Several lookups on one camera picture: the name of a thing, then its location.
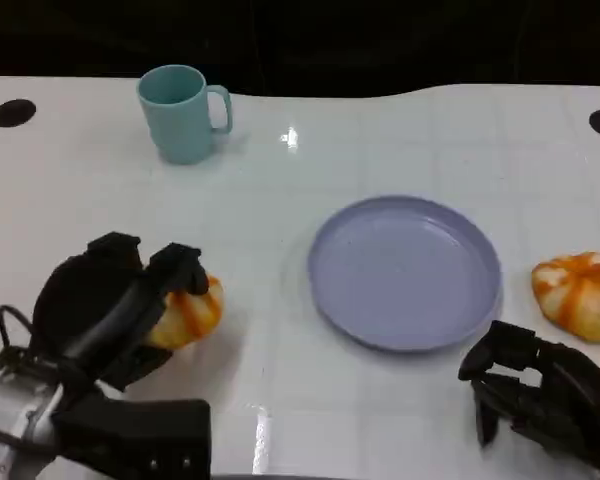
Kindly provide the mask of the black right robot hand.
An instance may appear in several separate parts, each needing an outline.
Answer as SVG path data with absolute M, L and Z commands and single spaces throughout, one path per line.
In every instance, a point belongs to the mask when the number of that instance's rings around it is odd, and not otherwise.
M 458 378 L 473 389 L 481 447 L 505 419 L 513 432 L 600 471 L 600 367 L 581 351 L 494 321 Z

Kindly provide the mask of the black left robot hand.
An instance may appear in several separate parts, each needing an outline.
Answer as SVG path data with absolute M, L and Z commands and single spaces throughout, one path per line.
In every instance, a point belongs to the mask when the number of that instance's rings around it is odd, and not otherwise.
M 33 311 L 33 355 L 57 367 L 67 388 L 96 381 L 123 391 L 173 355 L 150 331 L 170 293 L 205 294 L 197 248 L 171 243 L 142 263 L 138 237 L 111 232 L 56 267 Z

